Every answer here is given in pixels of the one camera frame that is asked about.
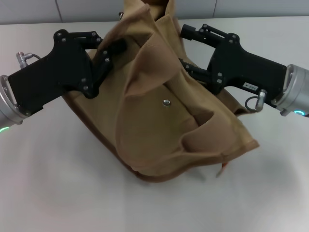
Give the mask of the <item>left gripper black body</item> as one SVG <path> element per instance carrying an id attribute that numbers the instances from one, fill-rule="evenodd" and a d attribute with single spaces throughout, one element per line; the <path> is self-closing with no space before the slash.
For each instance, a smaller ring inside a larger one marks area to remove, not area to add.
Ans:
<path id="1" fill-rule="evenodd" d="M 17 105 L 34 114 L 69 91 L 93 97 L 92 64 L 76 40 L 55 42 L 40 60 L 8 77 Z"/>

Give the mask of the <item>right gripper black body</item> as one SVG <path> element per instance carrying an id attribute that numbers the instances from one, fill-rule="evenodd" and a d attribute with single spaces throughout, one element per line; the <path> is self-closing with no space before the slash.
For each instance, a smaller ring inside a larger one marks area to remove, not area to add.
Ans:
<path id="1" fill-rule="evenodd" d="M 207 67 L 212 75 L 211 93 L 217 95 L 229 86 L 256 95 L 263 89 L 265 103 L 271 105 L 282 92 L 286 66 L 245 51 L 237 40 L 225 39 L 211 46 L 215 48 Z"/>

